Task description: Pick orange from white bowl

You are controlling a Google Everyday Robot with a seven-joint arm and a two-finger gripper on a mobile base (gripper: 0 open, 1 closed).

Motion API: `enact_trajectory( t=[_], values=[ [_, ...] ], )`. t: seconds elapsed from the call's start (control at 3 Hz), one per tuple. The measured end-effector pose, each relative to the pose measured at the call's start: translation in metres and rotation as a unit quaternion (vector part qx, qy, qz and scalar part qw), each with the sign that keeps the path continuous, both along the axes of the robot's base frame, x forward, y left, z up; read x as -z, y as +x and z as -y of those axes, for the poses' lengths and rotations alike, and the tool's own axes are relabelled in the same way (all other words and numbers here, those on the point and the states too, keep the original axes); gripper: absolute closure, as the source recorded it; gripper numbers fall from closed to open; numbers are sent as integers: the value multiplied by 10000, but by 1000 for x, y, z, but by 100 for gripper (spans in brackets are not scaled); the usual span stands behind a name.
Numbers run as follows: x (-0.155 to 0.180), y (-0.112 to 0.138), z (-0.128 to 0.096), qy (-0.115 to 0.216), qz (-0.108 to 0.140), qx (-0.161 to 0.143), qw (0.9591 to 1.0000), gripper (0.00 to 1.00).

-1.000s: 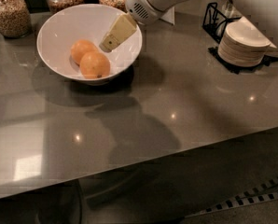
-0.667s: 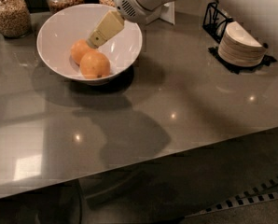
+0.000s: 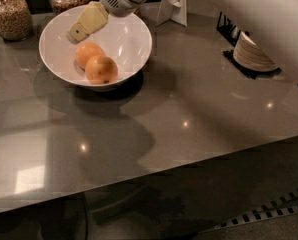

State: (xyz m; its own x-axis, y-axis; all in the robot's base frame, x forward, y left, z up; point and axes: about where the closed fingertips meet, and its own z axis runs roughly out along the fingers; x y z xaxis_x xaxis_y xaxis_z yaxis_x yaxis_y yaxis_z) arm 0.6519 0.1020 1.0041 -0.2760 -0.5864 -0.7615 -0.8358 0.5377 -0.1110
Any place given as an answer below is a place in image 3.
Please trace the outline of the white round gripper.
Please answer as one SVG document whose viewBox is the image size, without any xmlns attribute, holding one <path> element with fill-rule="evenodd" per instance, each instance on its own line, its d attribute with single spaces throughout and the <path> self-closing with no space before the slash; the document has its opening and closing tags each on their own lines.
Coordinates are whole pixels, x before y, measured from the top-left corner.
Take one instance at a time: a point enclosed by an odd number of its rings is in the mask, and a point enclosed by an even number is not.
<svg viewBox="0 0 298 240">
<path fill-rule="evenodd" d="M 88 5 L 78 6 L 68 11 L 69 16 L 76 17 L 66 34 L 71 43 L 79 43 L 102 29 L 108 23 L 108 13 L 116 17 L 126 17 L 132 14 L 144 0 L 99 1 L 102 4 L 92 1 Z"/>
</svg>

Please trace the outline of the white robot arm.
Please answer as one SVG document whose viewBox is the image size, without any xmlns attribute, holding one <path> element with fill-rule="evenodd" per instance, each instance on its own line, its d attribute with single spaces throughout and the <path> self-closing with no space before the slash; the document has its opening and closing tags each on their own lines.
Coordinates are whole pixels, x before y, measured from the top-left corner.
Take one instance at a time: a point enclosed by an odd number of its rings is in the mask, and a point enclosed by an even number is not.
<svg viewBox="0 0 298 240">
<path fill-rule="evenodd" d="M 67 32 L 78 43 L 103 28 L 110 15 L 126 17 L 147 0 L 98 0 Z M 298 0 L 210 0 L 298 85 Z"/>
</svg>

